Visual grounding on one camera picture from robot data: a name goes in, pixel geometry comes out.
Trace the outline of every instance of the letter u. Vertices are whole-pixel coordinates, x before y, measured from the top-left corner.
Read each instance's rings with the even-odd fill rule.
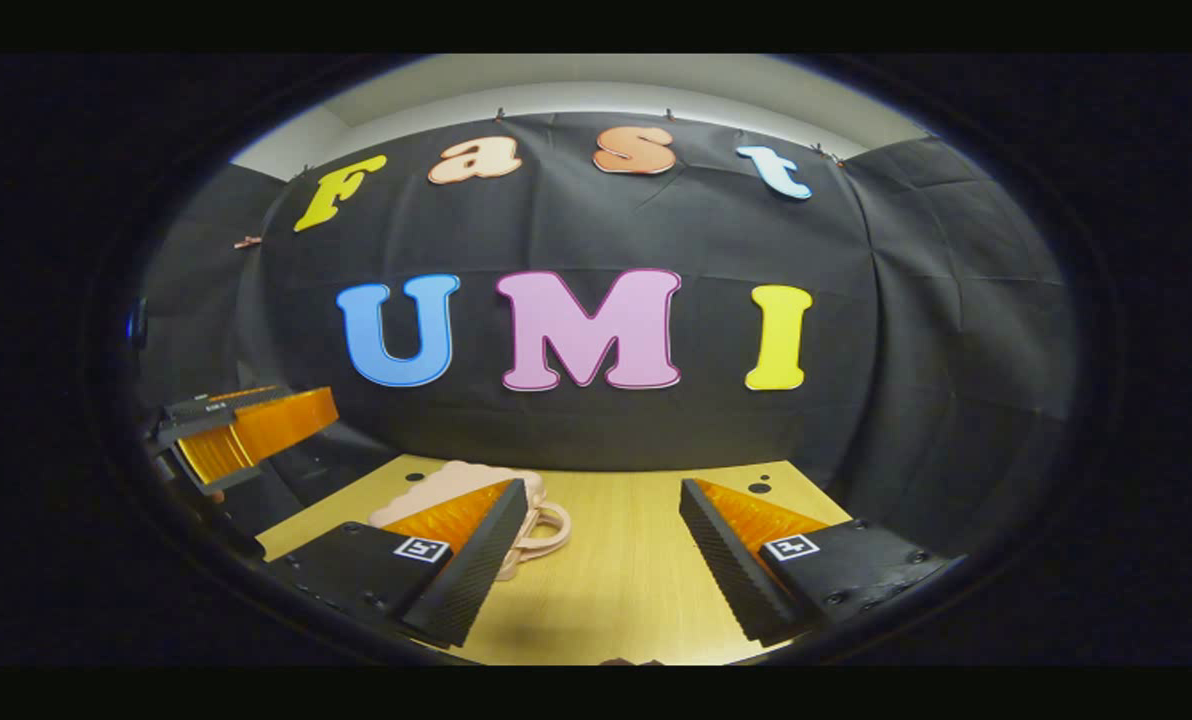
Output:
[[[405,283],[405,294],[418,306],[418,355],[391,356],[381,331],[381,304],[391,292],[385,284],[362,284],[339,293],[343,309],[348,355],[358,373],[387,387],[417,387],[435,381],[449,368],[454,341],[449,328],[449,296],[457,275],[420,275]]]

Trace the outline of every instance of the wooden table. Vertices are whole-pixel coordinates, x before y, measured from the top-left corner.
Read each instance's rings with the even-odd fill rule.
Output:
[[[435,473],[445,460],[398,459],[259,534],[271,561],[344,521],[403,495],[405,474]],[[743,637],[733,612],[679,519],[679,479],[701,478],[838,525],[850,517],[789,463],[654,473],[539,470],[547,499],[569,510],[567,546],[493,583],[467,643],[448,652],[490,665],[719,665],[770,650]],[[769,479],[762,479],[768,474]],[[546,536],[551,528],[538,529]]]

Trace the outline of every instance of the black cloth backdrop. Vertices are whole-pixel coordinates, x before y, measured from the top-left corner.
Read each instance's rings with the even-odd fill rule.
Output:
[[[617,126],[668,129],[678,163],[659,176],[600,172],[596,136]],[[495,135],[517,141],[517,170],[427,181],[446,147]],[[814,195],[780,195],[739,145],[793,160]],[[377,154],[385,167],[336,201],[334,219],[293,232],[318,178]],[[271,207],[280,192],[271,178],[226,168],[172,229],[148,275],[143,397],[271,381],[334,387],[340,423],[281,454],[298,465],[281,474],[303,505],[396,452],[590,470],[789,459],[852,515],[961,552],[1039,495],[1075,411],[1081,334],[1062,238],[1048,246],[999,184],[936,138],[839,168],[806,147],[714,124],[524,114],[370,147],[296,178]],[[246,199],[221,201],[229,193]],[[232,250],[268,210],[262,246]],[[592,311],[631,268],[683,278],[670,327],[677,386],[608,386],[615,346],[591,386],[577,387],[550,354],[560,387],[503,387],[513,318],[497,278],[554,271]],[[377,386],[350,364],[335,296],[387,284],[387,348],[409,356],[417,323],[401,286],[427,273],[462,281],[451,297],[453,364],[427,386]],[[759,284],[814,296],[806,381],[794,391],[743,384],[759,350]],[[259,525],[291,511],[284,503]]]

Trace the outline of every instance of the letter m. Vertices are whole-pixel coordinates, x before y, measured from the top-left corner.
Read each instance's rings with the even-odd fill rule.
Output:
[[[606,373],[614,387],[670,387],[672,366],[668,321],[679,275],[670,269],[628,269],[615,279],[596,315],[588,315],[557,273],[514,273],[497,290],[513,300],[515,366],[503,384],[515,391],[544,391],[560,384],[547,366],[551,345],[569,377],[590,386],[601,361],[617,341],[617,364]]]

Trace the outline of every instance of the pink handbag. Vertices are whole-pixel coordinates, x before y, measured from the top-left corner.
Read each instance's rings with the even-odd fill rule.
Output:
[[[384,528],[395,521],[422,513],[428,507],[440,505],[447,499],[515,478],[524,480],[529,509],[526,511],[524,522],[520,525],[513,550],[505,553],[503,566],[499,567],[496,578],[497,581],[509,581],[515,577],[517,565],[521,561],[536,560],[539,557],[560,550],[564,544],[569,542],[569,513],[565,513],[564,507],[557,505],[555,502],[547,502],[542,477],[529,470],[490,468],[488,465],[451,460],[435,473],[428,474],[409,488],[409,492],[405,495],[392,499],[380,510],[372,511],[368,521],[375,528]],[[555,534],[547,538],[529,536],[539,525],[555,528]]]

